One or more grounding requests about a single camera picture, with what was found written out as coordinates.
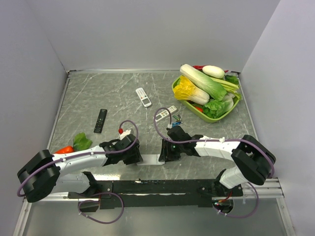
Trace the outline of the white remote control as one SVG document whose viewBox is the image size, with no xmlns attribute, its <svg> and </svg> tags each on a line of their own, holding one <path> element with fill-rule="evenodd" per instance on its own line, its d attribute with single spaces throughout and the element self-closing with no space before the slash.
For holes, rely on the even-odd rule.
<svg viewBox="0 0 315 236">
<path fill-rule="evenodd" d="M 161 166 L 165 161 L 159 161 L 159 154 L 142 154 L 142 161 L 136 163 L 137 166 Z"/>
</svg>

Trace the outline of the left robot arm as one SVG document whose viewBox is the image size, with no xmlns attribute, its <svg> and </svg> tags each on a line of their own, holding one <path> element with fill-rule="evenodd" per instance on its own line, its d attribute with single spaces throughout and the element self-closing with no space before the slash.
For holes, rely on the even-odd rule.
<svg viewBox="0 0 315 236">
<path fill-rule="evenodd" d="M 126 165 L 142 161 L 140 142 L 133 134 L 123 139 L 100 143 L 91 149 L 67 154 L 51 154 L 39 151 L 17 177 L 21 183 L 18 196 L 30 203 L 38 202 L 52 193 L 76 192 L 93 197 L 97 184 L 86 168 L 103 167 L 123 161 Z"/>
</svg>

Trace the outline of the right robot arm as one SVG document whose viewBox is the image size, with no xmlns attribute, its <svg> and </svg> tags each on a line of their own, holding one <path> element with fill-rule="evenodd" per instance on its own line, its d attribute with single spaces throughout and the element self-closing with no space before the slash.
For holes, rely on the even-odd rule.
<svg viewBox="0 0 315 236">
<path fill-rule="evenodd" d="M 226 196 L 237 185 L 250 182 L 263 185 L 274 174 L 275 156 L 251 135 L 241 139 L 190 136 L 180 126 L 168 129 L 169 138 L 162 138 L 160 162 L 175 161 L 181 154 L 195 157 L 217 157 L 233 161 L 235 166 L 224 169 L 216 178 L 215 190 Z"/>
</svg>

